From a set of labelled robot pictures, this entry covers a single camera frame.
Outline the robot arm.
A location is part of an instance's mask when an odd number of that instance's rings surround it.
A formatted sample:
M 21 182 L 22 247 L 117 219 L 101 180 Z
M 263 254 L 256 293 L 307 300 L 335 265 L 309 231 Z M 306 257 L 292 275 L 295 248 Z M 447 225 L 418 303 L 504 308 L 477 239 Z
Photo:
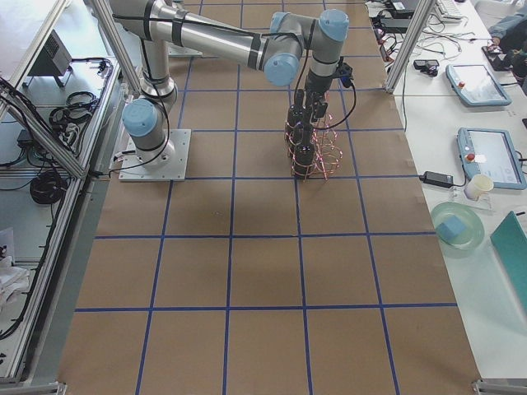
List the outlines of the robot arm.
M 275 86 L 296 78 L 301 56 L 312 56 L 305 79 L 306 121 L 324 117 L 324 97 L 333 80 L 352 86 L 352 69 L 341 50 L 349 18 L 340 10 L 319 17 L 276 12 L 267 35 L 253 33 L 171 6 L 166 1 L 112 1 L 112 17 L 140 39 L 142 94 L 172 106 L 177 87 L 168 66 L 169 43 L 229 59 L 264 72 Z

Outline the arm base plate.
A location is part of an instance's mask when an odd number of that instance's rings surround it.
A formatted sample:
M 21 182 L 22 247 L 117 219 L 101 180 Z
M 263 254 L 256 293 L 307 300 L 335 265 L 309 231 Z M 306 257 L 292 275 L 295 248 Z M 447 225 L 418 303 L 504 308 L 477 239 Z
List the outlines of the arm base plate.
M 171 129 L 169 141 L 156 151 L 137 150 L 133 139 L 128 138 L 119 180 L 124 182 L 184 181 L 187 170 L 190 129 Z

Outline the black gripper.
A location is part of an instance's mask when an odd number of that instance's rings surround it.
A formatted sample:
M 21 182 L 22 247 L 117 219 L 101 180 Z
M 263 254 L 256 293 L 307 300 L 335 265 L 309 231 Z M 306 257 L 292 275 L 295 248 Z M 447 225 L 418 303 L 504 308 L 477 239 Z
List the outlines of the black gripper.
M 305 107 L 312 107 L 312 121 L 323 119 L 326 115 L 325 94 L 332 84 L 331 76 L 319 76 L 309 73 L 305 79 Z

